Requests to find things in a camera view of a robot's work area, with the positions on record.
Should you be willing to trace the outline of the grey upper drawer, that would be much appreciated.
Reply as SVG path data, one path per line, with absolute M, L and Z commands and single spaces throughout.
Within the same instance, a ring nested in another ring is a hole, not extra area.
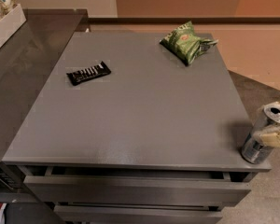
M 60 203 L 230 206 L 250 191 L 227 173 L 199 171 L 54 167 L 24 184 L 40 200 Z

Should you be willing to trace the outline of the green chips bag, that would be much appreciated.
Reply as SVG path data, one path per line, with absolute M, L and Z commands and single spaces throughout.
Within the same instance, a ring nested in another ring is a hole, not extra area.
M 191 21 L 178 26 L 160 41 L 160 44 L 177 56 L 185 66 L 191 65 L 217 43 L 217 40 L 197 36 Z

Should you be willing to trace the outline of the grey lower drawer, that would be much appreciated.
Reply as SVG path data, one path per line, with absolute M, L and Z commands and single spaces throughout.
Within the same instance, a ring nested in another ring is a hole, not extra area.
M 109 224 L 217 224 L 222 219 L 220 212 L 148 208 L 57 205 L 54 212 L 64 221 Z

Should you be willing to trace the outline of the silver blue redbull can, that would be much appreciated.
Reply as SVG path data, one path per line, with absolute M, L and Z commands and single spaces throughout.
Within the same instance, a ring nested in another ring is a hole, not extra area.
M 253 164 L 264 162 L 274 148 L 280 148 L 280 101 L 263 105 L 241 149 L 242 157 Z

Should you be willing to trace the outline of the grey drawer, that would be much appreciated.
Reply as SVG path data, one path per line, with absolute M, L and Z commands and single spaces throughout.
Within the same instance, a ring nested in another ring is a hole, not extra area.
M 199 171 L 54 167 L 24 184 L 40 200 L 60 203 L 230 206 L 250 191 L 227 173 Z
M 64 221 L 109 224 L 217 224 L 222 219 L 220 212 L 148 208 L 57 205 L 54 212 Z

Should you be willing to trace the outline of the white snack box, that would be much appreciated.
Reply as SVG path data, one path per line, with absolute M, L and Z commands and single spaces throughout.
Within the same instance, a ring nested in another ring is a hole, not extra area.
M 20 4 L 0 20 L 0 48 L 26 23 Z

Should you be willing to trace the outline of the black chocolate bar wrapper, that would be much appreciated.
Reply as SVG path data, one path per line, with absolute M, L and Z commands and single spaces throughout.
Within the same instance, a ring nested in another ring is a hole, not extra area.
M 110 74 L 111 70 L 108 68 L 108 66 L 104 62 L 100 62 L 89 68 L 67 73 L 66 75 L 69 78 L 71 84 L 76 86 L 99 77 L 108 76 Z

